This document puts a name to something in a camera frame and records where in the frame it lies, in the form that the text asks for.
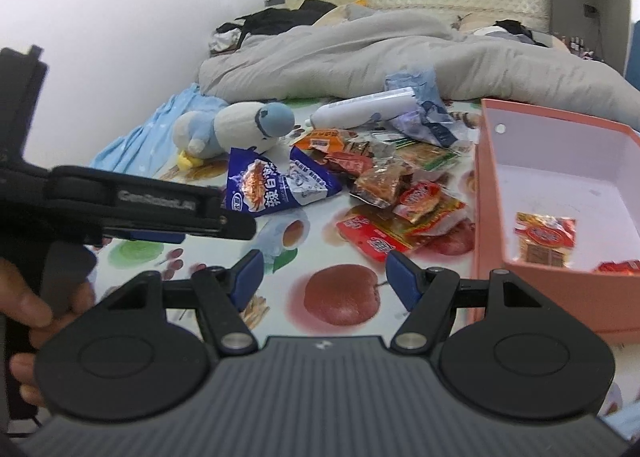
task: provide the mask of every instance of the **gray comforter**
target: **gray comforter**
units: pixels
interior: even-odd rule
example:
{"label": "gray comforter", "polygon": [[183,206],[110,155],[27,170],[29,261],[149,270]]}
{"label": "gray comforter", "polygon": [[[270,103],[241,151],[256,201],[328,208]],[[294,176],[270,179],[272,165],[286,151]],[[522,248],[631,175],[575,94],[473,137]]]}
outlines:
{"label": "gray comforter", "polygon": [[592,114],[640,130],[640,92],[615,70],[566,52],[450,30],[419,10],[298,27],[200,67],[203,94],[230,103],[350,98],[387,74],[433,65],[443,98],[497,97]]}

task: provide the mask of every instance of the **pink storage box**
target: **pink storage box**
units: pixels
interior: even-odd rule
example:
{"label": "pink storage box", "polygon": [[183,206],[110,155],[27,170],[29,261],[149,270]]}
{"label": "pink storage box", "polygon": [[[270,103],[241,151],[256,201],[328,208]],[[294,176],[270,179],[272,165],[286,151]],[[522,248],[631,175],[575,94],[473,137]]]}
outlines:
{"label": "pink storage box", "polygon": [[[499,100],[482,106],[476,278],[504,267],[607,342],[640,342],[640,277],[592,273],[601,262],[640,259],[638,135],[566,111]],[[577,220],[570,269],[515,261],[517,212]]]}

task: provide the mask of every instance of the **finger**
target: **finger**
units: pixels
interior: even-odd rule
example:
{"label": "finger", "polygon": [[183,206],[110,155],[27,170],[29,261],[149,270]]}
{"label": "finger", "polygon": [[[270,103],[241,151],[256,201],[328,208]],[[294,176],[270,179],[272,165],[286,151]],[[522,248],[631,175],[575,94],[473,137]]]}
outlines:
{"label": "finger", "polygon": [[82,283],[71,297],[71,311],[77,315],[87,312],[95,305],[95,293],[89,282]]}
{"label": "finger", "polygon": [[44,407],[44,399],[36,387],[32,385],[21,385],[20,386],[20,395],[25,403],[29,403],[30,405],[35,405],[36,407]]}
{"label": "finger", "polygon": [[63,328],[73,322],[76,318],[78,318],[77,314],[68,312],[64,316],[56,318],[44,328],[31,329],[29,331],[29,341],[31,342],[31,345],[34,349],[42,348],[45,342],[53,338],[55,334],[62,331]]}
{"label": "finger", "polygon": [[35,386],[36,380],[33,376],[33,364],[35,359],[35,354],[21,353],[14,355],[14,357],[11,358],[9,366],[15,379],[24,385]]}
{"label": "finger", "polygon": [[0,259],[0,312],[29,327],[44,327],[52,319],[51,308],[24,281],[18,268]]}

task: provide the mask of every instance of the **blue snack bag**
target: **blue snack bag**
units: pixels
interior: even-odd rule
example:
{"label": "blue snack bag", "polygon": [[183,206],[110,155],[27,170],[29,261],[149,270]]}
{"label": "blue snack bag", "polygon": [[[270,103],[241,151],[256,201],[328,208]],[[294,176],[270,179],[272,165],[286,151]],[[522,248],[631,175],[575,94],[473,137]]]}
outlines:
{"label": "blue snack bag", "polygon": [[327,169],[296,147],[289,154],[286,174],[253,150],[232,148],[229,154],[225,206],[230,210],[258,217],[299,208],[341,190],[342,185]]}

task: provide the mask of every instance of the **blue and white stuffed animal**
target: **blue and white stuffed animal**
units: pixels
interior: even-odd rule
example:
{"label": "blue and white stuffed animal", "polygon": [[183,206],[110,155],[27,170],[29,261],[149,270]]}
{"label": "blue and white stuffed animal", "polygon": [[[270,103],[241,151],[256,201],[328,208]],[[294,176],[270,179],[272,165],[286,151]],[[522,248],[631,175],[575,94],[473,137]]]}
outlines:
{"label": "blue and white stuffed animal", "polygon": [[232,148],[261,154],[295,125],[293,110],[283,103],[239,102],[218,111],[190,111],[174,123],[178,166],[190,168]]}

